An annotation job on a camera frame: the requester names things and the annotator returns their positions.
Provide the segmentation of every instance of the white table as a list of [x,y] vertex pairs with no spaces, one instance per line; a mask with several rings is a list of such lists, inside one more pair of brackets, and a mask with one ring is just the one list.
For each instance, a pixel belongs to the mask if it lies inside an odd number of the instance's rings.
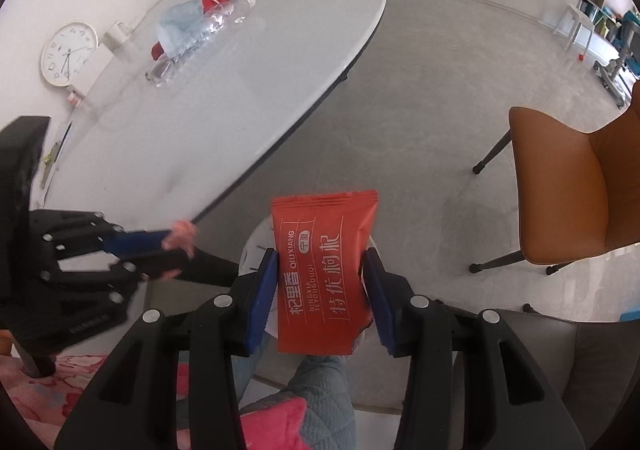
[[230,43],[156,88],[163,0],[74,111],[46,208],[99,210],[126,229],[193,219],[314,107],[366,45],[386,0],[256,0]]

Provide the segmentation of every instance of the orange chair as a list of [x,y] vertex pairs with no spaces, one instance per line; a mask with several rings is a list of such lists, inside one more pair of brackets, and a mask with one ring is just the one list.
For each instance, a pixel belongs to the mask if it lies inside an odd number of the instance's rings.
[[520,251],[472,264],[471,273],[528,260],[552,274],[640,241],[640,82],[629,108],[590,134],[525,107],[511,107],[509,126],[473,170],[513,141]]

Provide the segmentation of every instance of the chair seat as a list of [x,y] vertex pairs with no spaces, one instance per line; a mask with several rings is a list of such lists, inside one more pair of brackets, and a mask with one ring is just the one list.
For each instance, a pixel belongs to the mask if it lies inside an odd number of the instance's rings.
[[607,190],[588,135],[525,107],[510,109],[509,124],[525,258],[560,264],[605,253]]

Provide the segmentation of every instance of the red packaging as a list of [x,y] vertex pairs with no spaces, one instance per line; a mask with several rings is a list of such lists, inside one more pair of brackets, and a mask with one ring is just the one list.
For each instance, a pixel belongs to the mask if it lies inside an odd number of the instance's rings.
[[358,270],[377,207],[375,190],[271,202],[280,352],[353,353],[372,318]]

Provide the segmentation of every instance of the blue gripper pad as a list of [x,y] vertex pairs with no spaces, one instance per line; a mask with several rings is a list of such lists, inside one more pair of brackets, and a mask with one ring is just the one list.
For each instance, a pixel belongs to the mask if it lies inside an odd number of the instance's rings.
[[273,295],[278,283],[278,252],[275,250],[265,253],[258,272],[262,272],[262,279],[256,292],[254,304],[249,312],[244,346],[248,354],[253,354],[264,335],[264,327],[271,309]]
[[110,236],[102,242],[102,248],[107,253],[113,253],[118,258],[143,255],[145,253],[162,250],[162,239],[169,230],[158,232],[130,232]]
[[382,283],[386,271],[375,248],[369,248],[362,256],[362,275],[380,343],[393,356],[397,348],[394,313]]

